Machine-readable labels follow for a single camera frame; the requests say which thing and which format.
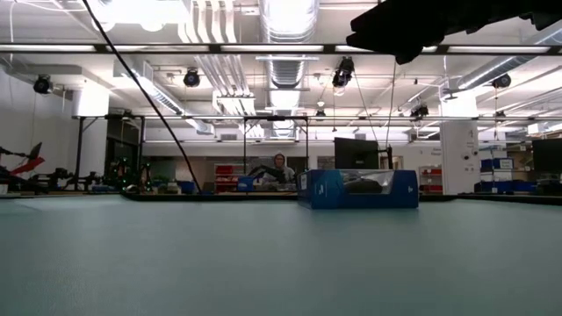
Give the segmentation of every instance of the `person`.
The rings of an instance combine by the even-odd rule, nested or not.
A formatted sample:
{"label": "person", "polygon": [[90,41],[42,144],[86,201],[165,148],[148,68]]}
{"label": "person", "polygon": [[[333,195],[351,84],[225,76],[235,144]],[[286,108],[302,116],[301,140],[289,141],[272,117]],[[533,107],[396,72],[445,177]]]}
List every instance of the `person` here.
{"label": "person", "polygon": [[[278,153],[275,156],[273,156],[273,165],[274,165],[275,169],[277,169],[279,171],[283,171],[283,174],[285,176],[285,183],[294,183],[295,182],[295,171],[293,169],[287,167],[286,159],[285,159],[285,156],[283,154]],[[282,183],[276,177],[274,177],[273,175],[270,175],[268,173],[263,175],[263,182],[264,183],[274,183],[274,182]]]}

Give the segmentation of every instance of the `table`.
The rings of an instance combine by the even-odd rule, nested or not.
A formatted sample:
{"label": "table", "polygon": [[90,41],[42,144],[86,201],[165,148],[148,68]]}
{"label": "table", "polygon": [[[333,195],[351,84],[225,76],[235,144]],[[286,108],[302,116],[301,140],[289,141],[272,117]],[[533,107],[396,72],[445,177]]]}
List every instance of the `table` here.
{"label": "table", "polygon": [[0,200],[1,315],[560,315],[562,209]]}

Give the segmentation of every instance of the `mouse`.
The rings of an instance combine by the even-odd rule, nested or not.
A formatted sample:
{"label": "mouse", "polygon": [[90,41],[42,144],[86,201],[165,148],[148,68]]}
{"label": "mouse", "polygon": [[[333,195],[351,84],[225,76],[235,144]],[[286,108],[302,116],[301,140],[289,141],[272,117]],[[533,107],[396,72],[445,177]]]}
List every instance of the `mouse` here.
{"label": "mouse", "polygon": [[350,194],[380,194],[383,187],[375,180],[358,179],[344,184],[345,190]]}

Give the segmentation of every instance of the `computer monitor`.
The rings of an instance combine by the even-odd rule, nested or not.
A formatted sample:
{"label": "computer monitor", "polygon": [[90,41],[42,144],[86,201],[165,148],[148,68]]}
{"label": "computer monitor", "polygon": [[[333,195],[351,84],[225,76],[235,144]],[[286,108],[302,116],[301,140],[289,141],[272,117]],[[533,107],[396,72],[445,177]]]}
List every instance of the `computer monitor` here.
{"label": "computer monitor", "polygon": [[561,173],[562,139],[533,140],[535,171]]}
{"label": "computer monitor", "polygon": [[378,143],[336,137],[336,169],[378,169]]}

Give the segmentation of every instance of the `laboratory room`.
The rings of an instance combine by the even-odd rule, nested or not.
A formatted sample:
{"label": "laboratory room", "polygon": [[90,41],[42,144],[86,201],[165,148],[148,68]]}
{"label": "laboratory room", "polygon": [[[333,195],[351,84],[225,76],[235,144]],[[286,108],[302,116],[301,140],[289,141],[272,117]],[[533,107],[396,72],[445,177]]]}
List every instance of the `laboratory room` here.
{"label": "laboratory room", "polygon": [[0,0],[0,315],[562,315],[541,3]]}

